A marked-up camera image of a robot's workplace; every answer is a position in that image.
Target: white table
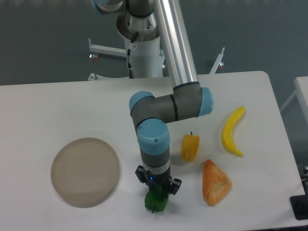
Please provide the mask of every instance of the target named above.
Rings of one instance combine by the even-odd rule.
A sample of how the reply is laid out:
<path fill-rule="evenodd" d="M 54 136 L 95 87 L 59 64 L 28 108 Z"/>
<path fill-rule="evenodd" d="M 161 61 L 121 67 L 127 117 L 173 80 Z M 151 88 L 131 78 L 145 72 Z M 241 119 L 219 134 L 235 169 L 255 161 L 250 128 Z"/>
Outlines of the white table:
<path fill-rule="evenodd" d="M 210 115 L 168 124 L 171 175 L 183 180 L 164 212 L 144 207 L 147 187 L 135 176 L 141 164 L 128 101 L 140 90 L 172 93 L 169 78 L 113 79 L 0 87 L 0 230 L 255 230 L 307 225 L 293 215 L 289 197 L 304 194 L 278 106 L 264 72 L 199 76 L 211 89 Z M 246 113 L 234 139 L 244 158 L 224 150 L 221 130 L 238 106 Z M 183 164 L 180 143 L 201 137 L 197 159 Z M 76 208 L 54 190 L 50 168 L 69 142 L 96 137 L 120 160 L 114 192 L 92 208 Z M 216 207 L 202 196 L 203 162 L 212 159 L 233 183 Z"/>
<path fill-rule="evenodd" d="M 295 90 L 280 107 L 280 112 L 282 113 L 296 96 L 308 123 L 308 77 L 297 77 L 294 84 Z"/>
<path fill-rule="evenodd" d="M 308 77 L 297 77 L 294 80 L 296 96 L 308 123 Z"/>

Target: gray joint housing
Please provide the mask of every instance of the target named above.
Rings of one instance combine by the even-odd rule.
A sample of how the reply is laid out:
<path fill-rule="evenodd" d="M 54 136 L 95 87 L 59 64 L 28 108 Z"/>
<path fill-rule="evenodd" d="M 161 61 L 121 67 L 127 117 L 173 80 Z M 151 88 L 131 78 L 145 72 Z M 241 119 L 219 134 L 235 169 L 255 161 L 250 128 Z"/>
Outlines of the gray joint housing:
<path fill-rule="evenodd" d="M 149 118 L 158 118 L 164 123 L 197 117 L 202 103 L 199 82 L 176 86 L 173 94 L 160 97 L 147 96 L 139 100 L 131 110 L 134 127 Z"/>

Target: bread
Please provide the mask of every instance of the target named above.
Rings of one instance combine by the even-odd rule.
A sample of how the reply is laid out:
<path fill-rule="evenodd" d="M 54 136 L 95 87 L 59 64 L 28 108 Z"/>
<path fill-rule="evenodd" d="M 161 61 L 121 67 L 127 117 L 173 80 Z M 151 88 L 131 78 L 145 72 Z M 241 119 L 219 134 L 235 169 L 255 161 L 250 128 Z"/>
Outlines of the bread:
<path fill-rule="evenodd" d="M 212 160 L 207 160 L 203 168 L 203 197 L 209 206 L 215 206 L 230 191 L 232 182 Z"/>

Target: beige plate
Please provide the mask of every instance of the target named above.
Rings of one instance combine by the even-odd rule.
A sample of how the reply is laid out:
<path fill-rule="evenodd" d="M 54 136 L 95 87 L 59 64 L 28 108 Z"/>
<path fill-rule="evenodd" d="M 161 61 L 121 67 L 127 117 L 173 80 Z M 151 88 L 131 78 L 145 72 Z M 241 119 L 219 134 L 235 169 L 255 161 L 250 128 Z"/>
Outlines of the beige plate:
<path fill-rule="evenodd" d="M 51 181 L 71 205 L 92 207 L 102 202 L 119 175 L 116 152 L 106 142 L 83 138 L 69 143 L 55 157 Z"/>

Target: yellow banana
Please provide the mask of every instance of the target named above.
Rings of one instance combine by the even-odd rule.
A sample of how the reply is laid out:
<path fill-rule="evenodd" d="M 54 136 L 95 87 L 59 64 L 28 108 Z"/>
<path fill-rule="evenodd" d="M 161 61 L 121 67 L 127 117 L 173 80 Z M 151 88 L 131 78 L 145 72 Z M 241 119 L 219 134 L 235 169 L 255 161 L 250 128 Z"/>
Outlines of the yellow banana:
<path fill-rule="evenodd" d="M 233 153 L 240 157 L 243 156 L 243 153 L 236 148 L 232 138 L 232 131 L 234 125 L 240 118 L 242 118 L 244 113 L 245 113 L 245 107 L 239 107 L 235 109 L 235 111 L 232 112 L 231 116 L 228 118 L 225 127 L 222 130 L 222 135 L 221 135 L 222 145 L 225 147 L 225 149 L 228 152 Z"/>

